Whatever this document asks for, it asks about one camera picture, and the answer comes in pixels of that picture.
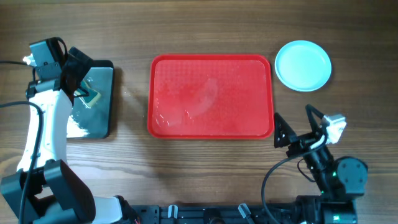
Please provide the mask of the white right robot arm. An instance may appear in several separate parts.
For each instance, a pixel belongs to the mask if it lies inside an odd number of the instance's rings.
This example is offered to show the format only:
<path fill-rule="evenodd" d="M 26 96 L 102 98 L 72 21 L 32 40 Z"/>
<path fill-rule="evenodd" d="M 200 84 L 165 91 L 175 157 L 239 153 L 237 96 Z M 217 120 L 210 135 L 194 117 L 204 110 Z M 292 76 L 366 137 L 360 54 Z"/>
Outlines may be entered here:
<path fill-rule="evenodd" d="M 326 115 L 312 105 L 305 107 L 311 131 L 296 135 L 279 113 L 274 114 L 274 146 L 287 147 L 288 159 L 301 159 L 310 170 L 311 182 L 320 195 L 296 198 L 295 223 L 357 223 L 355 200 L 365 193 L 368 166 L 362 160 L 345 156 L 335 159 L 328 145 L 336 144 L 346 127 L 341 114 Z"/>

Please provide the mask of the green and yellow sponge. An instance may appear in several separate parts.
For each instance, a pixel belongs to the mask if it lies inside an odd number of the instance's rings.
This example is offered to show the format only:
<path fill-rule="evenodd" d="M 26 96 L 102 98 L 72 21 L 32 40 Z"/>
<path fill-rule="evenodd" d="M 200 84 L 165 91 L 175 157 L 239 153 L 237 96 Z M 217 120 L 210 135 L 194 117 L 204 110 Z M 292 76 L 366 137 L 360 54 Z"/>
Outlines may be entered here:
<path fill-rule="evenodd" d="M 74 92 L 74 97 L 79 98 L 86 108 L 92 108 L 101 98 L 101 93 L 92 89 L 86 80 L 82 80 L 80 87 Z"/>

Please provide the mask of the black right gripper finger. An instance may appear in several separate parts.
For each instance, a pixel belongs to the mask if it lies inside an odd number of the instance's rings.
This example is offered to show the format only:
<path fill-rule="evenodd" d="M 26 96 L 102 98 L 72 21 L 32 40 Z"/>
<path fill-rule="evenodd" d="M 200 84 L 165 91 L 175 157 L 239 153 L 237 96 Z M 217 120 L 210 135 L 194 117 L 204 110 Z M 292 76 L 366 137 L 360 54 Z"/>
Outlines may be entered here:
<path fill-rule="evenodd" d="M 274 114 L 274 147 L 289 146 L 298 141 L 298 136 L 279 113 Z"/>
<path fill-rule="evenodd" d="M 315 134 L 316 136 L 321 136 L 323 134 L 323 131 L 319 127 L 319 125 L 315 119 L 315 116 L 317 118 L 322 119 L 324 117 L 324 114 L 310 104 L 307 104 L 305 106 L 305 110 L 307 113 L 308 121 L 310 123 L 310 127 L 312 129 L 312 133 Z"/>

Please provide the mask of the white round plate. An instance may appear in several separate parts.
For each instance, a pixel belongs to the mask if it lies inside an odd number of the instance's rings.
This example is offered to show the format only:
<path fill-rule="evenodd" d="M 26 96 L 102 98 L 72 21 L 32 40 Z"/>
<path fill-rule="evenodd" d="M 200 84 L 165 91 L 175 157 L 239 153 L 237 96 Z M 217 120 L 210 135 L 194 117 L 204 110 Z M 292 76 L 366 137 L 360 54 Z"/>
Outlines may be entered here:
<path fill-rule="evenodd" d="M 311 92 L 328 82 L 332 66 L 328 54 L 319 45 L 307 40 L 295 40 L 278 51 L 274 70 L 286 87 Z"/>

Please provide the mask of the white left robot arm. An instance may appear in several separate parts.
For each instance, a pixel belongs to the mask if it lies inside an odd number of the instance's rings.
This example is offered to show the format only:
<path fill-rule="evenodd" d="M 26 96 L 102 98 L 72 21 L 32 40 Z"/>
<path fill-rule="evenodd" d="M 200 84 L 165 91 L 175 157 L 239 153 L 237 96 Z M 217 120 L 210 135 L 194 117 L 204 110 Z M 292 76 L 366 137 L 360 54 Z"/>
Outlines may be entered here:
<path fill-rule="evenodd" d="M 109 60 L 93 60 L 72 47 L 32 49 L 24 63 L 38 79 L 25 105 L 30 123 L 17 172 L 4 177 L 1 193 L 19 223 L 126 223 L 135 214 L 121 197 L 95 197 L 67 164 L 67 123 L 75 91 L 89 72 L 113 72 Z"/>

